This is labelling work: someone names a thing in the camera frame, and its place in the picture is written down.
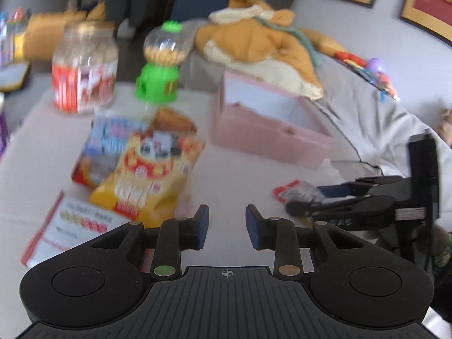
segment pink box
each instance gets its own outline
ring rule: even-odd
[[[213,143],[312,169],[328,155],[333,139],[308,99],[228,71],[218,98]]]

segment jar lid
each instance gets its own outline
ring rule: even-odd
[[[113,30],[114,22],[97,20],[70,21],[66,24],[65,29],[82,34],[93,34],[101,30]]]
[[[177,21],[168,20],[163,23],[162,30],[168,33],[180,33],[182,31],[182,24]]]

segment ribbed black surface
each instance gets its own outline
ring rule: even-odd
[[[223,275],[227,270],[233,274]],[[155,284],[141,306],[110,325],[71,331],[35,324],[20,338],[423,339],[435,336],[420,324],[373,331],[337,322],[317,308],[301,284],[277,280],[266,268],[191,267],[179,280]]]

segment yellow snack bag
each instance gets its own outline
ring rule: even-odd
[[[159,227],[173,217],[179,193],[204,150],[193,135],[164,131],[134,133],[115,171],[91,194],[90,202]]]

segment green lid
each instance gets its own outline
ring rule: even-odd
[[[168,20],[162,25],[162,30],[168,33],[180,33],[182,31],[182,24],[177,21]]]

